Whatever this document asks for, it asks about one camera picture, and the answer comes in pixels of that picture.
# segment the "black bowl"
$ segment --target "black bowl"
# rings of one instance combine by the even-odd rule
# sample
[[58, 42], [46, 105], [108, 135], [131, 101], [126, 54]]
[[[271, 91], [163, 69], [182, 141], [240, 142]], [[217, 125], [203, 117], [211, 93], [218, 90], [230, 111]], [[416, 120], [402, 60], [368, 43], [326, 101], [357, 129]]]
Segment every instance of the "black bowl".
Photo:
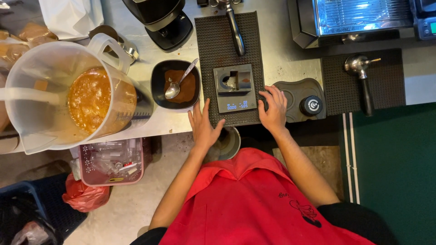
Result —
[[162, 61], [158, 63], [154, 68], [153, 72], [151, 73], [151, 94], [153, 96], [153, 100], [159, 105], [167, 109], [186, 109], [191, 106], [193, 106], [198, 98], [200, 97], [200, 87], [201, 87], [201, 81], [200, 81], [200, 73], [198, 72], [197, 67], [194, 67], [192, 69], [191, 73], [195, 77], [195, 93], [192, 100], [188, 102], [182, 102], [182, 103], [174, 103], [169, 102], [167, 99], [165, 99], [165, 72], [169, 70], [183, 70], [186, 71], [189, 67], [191, 62], [188, 61], [181, 61], [181, 60], [167, 60]]

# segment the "hand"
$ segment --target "hand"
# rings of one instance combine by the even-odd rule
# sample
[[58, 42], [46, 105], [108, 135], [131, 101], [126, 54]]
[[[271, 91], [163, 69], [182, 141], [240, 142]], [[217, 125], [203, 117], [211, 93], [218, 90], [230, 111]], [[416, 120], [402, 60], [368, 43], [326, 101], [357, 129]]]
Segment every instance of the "hand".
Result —
[[209, 103], [211, 100], [208, 98], [204, 103], [203, 115], [200, 112], [200, 103], [197, 101], [194, 105], [194, 112], [188, 111], [189, 122], [192, 127], [192, 134], [194, 135], [195, 146], [205, 150], [215, 144], [224, 126], [225, 119], [218, 122], [214, 129], [209, 121]]
[[268, 111], [265, 112], [265, 106], [262, 100], [259, 100], [259, 118], [262, 125], [271, 132], [277, 135], [285, 128], [286, 123], [286, 108], [288, 99], [286, 99], [283, 92], [276, 86], [265, 86], [265, 91], [260, 91], [259, 94], [266, 98], [268, 102]]

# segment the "white paper bag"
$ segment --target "white paper bag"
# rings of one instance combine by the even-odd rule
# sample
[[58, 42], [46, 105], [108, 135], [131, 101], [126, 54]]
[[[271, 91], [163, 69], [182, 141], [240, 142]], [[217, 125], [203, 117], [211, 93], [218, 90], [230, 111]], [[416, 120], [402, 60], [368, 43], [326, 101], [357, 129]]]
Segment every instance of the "white paper bag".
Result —
[[103, 24], [100, 0], [39, 0], [48, 29], [59, 40], [75, 41]]

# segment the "pink basket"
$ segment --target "pink basket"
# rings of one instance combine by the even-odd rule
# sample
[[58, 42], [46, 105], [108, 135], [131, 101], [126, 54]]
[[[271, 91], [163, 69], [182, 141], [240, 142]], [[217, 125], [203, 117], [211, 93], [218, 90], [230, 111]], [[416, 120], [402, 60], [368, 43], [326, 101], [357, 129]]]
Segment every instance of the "pink basket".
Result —
[[91, 187], [100, 187], [100, 186], [112, 186], [112, 185], [125, 185], [125, 184], [134, 184], [141, 180], [144, 175], [144, 170], [150, 162], [149, 159], [151, 157], [150, 150], [150, 141], [149, 138], [141, 138], [142, 144], [141, 149], [141, 170], [135, 173], [128, 178], [123, 177], [118, 174], [103, 174], [100, 171], [96, 170], [93, 166], [93, 162], [90, 160], [91, 150], [89, 150], [89, 145], [81, 145], [79, 151], [79, 159], [80, 159], [80, 175], [82, 177], [82, 181], [85, 185]]

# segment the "plastic measuring jug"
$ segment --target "plastic measuring jug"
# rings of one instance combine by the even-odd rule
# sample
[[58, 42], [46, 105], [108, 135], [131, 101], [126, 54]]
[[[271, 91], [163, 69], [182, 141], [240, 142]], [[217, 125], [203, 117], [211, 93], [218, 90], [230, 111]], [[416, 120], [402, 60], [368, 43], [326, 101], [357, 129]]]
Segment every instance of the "plastic measuring jug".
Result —
[[[118, 55], [119, 64], [103, 54], [106, 46]], [[103, 67], [109, 76], [111, 102], [102, 124], [90, 135], [71, 118], [68, 92], [80, 74], [96, 67]], [[12, 67], [6, 87], [0, 88], [0, 100], [5, 101], [25, 153], [69, 149], [122, 130], [136, 108], [134, 81], [126, 75], [129, 68], [130, 57], [103, 33], [95, 35], [88, 47], [59, 41], [25, 53]]]

